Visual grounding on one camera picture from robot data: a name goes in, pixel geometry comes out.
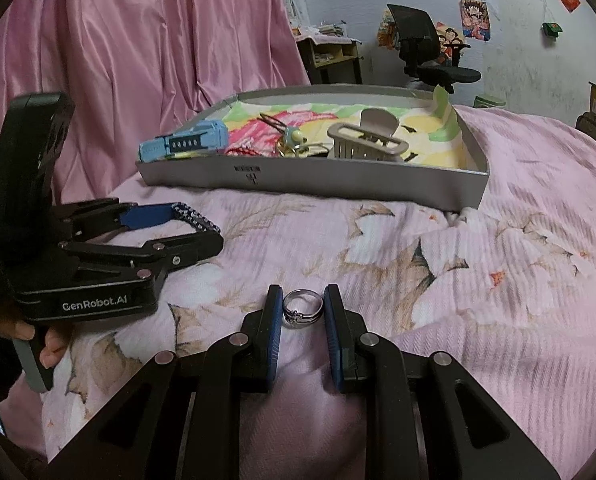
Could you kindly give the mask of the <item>left hand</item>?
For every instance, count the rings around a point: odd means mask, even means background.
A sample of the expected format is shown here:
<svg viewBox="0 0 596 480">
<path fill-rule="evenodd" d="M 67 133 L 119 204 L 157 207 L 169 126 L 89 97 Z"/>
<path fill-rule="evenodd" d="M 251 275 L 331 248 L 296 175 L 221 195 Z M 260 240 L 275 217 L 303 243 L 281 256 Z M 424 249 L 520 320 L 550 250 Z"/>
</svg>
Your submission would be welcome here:
<svg viewBox="0 0 596 480">
<path fill-rule="evenodd" d="M 44 346 L 39 360 L 45 368 L 55 367 L 65 355 L 74 328 L 71 324 L 54 324 L 44 333 Z M 21 341 L 32 341 L 36 328 L 31 324 L 0 312 L 0 337 Z"/>
</svg>

